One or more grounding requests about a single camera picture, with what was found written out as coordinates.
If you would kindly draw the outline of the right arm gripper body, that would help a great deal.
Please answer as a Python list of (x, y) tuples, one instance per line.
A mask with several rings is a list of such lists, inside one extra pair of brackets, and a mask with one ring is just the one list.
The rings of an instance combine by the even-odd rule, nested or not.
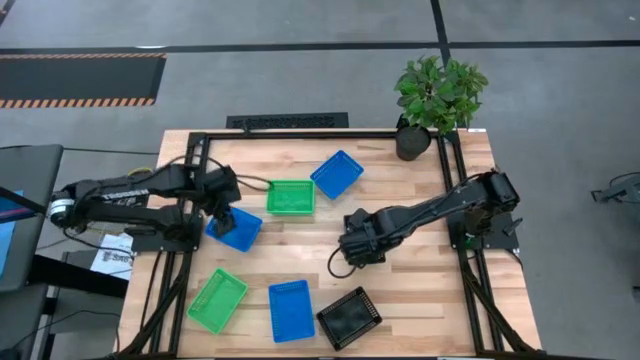
[(386, 253), (395, 247), (392, 235), (376, 233), (375, 222), (363, 209), (345, 215), (344, 233), (339, 237), (339, 250), (349, 265), (365, 267), (384, 263)]

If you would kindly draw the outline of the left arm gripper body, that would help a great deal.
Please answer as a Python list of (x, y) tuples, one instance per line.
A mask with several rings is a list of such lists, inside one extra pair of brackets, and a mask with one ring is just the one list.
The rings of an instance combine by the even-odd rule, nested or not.
[(206, 173), (199, 180), (199, 205), (206, 213), (227, 212), (230, 204), (241, 199), (236, 173), (223, 166)]

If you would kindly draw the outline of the black hazard striped floor mat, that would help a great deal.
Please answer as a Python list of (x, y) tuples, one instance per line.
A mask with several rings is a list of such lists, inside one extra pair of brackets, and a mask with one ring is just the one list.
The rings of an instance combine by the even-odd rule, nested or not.
[(0, 109), (155, 103), (165, 53), (0, 55)]

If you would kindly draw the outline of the green plastic basket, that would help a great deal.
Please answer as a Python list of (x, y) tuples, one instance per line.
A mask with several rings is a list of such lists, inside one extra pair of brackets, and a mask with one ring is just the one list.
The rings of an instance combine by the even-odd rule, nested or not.
[(266, 211), (273, 215), (307, 216), (315, 211), (315, 184), (311, 180), (272, 180)]
[(213, 334), (222, 332), (248, 291), (248, 285), (217, 268), (190, 304), (187, 315)]

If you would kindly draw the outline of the black plant pot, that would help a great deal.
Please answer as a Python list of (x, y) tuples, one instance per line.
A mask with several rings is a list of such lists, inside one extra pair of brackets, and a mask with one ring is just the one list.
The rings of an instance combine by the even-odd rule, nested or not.
[(413, 161), (431, 145), (430, 132), (423, 127), (402, 127), (396, 131), (396, 155), (404, 161)]

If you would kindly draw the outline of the green leafy plant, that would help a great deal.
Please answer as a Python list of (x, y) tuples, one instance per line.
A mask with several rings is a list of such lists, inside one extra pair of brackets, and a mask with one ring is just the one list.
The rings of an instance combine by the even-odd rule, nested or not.
[(435, 128), (446, 134), (470, 125), (488, 85), (477, 65), (422, 56), (407, 62), (394, 90), (399, 93), (397, 105), (409, 126)]

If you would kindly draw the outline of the white printed paper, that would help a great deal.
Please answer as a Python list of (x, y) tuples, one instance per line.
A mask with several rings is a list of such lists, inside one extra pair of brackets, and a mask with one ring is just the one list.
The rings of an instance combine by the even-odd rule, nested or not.
[(133, 238), (124, 233), (106, 234), (90, 270), (129, 281), (133, 265), (132, 241)]

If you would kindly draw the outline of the black plastic basket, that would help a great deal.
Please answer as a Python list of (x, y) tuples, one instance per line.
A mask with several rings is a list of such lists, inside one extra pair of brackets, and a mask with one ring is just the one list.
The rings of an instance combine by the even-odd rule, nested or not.
[(381, 324), (383, 319), (363, 287), (357, 287), (316, 314), (335, 351)]

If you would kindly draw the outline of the blue plastic basket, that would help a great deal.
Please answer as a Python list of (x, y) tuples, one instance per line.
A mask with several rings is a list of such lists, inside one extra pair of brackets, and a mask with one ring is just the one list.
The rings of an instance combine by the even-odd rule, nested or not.
[(331, 200), (337, 199), (363, 174), (364, 168), (343, 150), (337, 151), (310, 179)]
[(270, 285), (268, 295), (275, 343), (301, 340), (315, 335), (311, 295), (306, 280)]
[(248, 252), (258, 237), (263, 220), (239, 208), (231, 209), (235, 227), (222, 236), (217, 236), (216, 220), (212, 218), (205, 228), (205, 234), (241, 252)]

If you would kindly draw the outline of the black aluminium frame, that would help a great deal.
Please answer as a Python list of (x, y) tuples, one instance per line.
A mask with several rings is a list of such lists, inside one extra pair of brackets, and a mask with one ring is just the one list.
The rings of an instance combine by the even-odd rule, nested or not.
[[(458, 145), (434, 141), (416, 160), (395, 152), (389, 129), (318, 129), (274, 131), (246, 137), (237, 130), (213, 134), (210, 142), (186, 130), (164, 134), (159, 162), (188, 151), (207, 153), (213, 164), (227, 164), (252, 176), (240, 207), (263, 220), (248, 252), (206, 237), (193, 254), (185, 296), (172, 303), (159, 327), (158, 349), (181, 358), (322, 358), (466, 356), (474, 352), (471, 320), (460, 274), (460, 257), (450, 244), (447, 225), (437, 221), (419, 228), (388, 254), (383, 264), (352, 270), (336, 253), (345, 215), (389, 205), (412, 205), (444, 193), (459, 180), (457, 156), (467, 157), (466, 171), (487, 171), (494, 164), (488, 137), (462, 132)], [(318, 194), (310, 216), (273, 216), (266, 211), (264, 179), (302, 179), (335, 152), (360, 163), (359, 180), (335, 200)], [(219, 334), (186, 316), (187, 309), (217, 268), (241, 279), (248, 291)], [(275, 343), (268, 288), (306, 280), (311, 302), (321, 310), (363, 287), (382, 323), (345, 349), (335, 351), (323, 332)]]

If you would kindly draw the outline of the black floor vent grille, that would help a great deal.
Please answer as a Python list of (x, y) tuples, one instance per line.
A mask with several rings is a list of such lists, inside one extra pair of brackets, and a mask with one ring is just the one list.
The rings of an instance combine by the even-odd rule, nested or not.
[(235, 115), (226, 119), (227, 129), (348, 128), (347, 112), (270, 115)]

